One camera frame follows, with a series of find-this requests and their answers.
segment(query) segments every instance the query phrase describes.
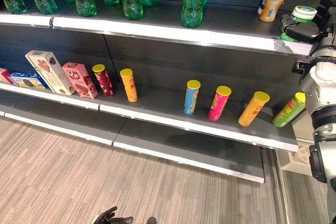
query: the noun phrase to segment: bottom shelf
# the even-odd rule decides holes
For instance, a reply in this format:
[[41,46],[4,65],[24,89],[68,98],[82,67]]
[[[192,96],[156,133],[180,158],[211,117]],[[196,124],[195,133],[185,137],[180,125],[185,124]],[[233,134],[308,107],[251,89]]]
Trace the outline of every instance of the bottom shelf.
[[7,118],[259,183],[260,147],[0,91]]

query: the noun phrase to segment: snack box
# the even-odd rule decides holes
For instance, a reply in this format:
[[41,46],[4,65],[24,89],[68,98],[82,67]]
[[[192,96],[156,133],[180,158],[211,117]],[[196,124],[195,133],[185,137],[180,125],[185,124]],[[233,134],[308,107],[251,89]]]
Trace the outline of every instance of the snack box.
[[52,52],[32,50],[26,54],[26,58],[54,93],[74,93],[74,87]]
[[84,64],[68,62],[62,68],[80,97],[94,99],[98,95]]
[[22,88],[45,89],[48,85],[36,73],[12,73],[10,79]]
[[12,80],[10,79],[11,73],[8,72],[7,69],[0,68],[0,81],[12,84]]

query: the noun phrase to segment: pink chip can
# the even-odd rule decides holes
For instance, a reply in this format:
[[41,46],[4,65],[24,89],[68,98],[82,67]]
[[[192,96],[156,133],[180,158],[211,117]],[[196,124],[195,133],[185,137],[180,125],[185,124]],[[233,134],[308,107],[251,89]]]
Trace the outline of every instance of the pink chip can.
[[219,86],[217,88],[214,101],[210,108],[209,119],[213,121],[219,120],[231,92],[231,89],[227,86]]

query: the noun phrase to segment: bottle cap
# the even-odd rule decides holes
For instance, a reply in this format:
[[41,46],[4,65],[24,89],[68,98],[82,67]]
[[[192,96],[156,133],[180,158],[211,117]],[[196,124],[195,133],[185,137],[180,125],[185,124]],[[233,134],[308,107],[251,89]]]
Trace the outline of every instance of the bottle cap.
[[201,87],[201,83],[197,80],[190,80],[187,82],[187,87],[190,89],[199,89]]
[[297,92],[295,94],[295,98],[300,102],[300,103],[305,103],[306,102],[306,95],[302,92]]
[[262,91],[255,92],[253,97],[257,99],[258,101],[265,102],[265,103],[268,102],[269,99],[271,99],[271,97],[267,93],[262,92]]
[[103,64],[97,64],[92,67],[92,71],[95,73],[99,73],[105,70],[105,66]]
[[132,71],[132,69],[129,69],[129,68],[125,68],[125,69],[120,71],[121,77],[131,76],[132,74],[133,74],[133,71]]
[[218,86],[216,93],[223,95],[225,97],[229,96],[231,94],[232,90],[231,88],[227,86]]
[[308,6],[298,5],[294,8],[292,15],[302,19],[313,19],[317,10]]

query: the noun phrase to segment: yellow lid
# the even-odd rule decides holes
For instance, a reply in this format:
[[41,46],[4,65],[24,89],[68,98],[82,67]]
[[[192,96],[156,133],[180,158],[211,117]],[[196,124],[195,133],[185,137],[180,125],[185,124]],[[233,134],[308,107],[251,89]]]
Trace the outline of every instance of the yellow lid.
[[133,74],[133,71],[132,69],[129,69],[129,68],[125,68],[120,71],[121,77],[131,76],[132,74]]
[[216,93],[223,95],[225,97],[229,96],[231,92],[232,92],[231,88],[227,86],[218,86],[218,88],[216,89]]
[[306,95],[302,92],[297,92],[295,98],[301,103],[306,103]]
[[99,73],[104,70],[105,70],[105,66],[103,64],[97,64],[92,67],[92,71],[96,73]]
[[190,89],[199,89],[201,87],[201,83],[197,80],[190,80],[187,82],[187,87]]
[[259,100],[260,102],[268,102],[269,99],[271,99],[271,97],[267,93],[262,91],[255,92],[253,97]]

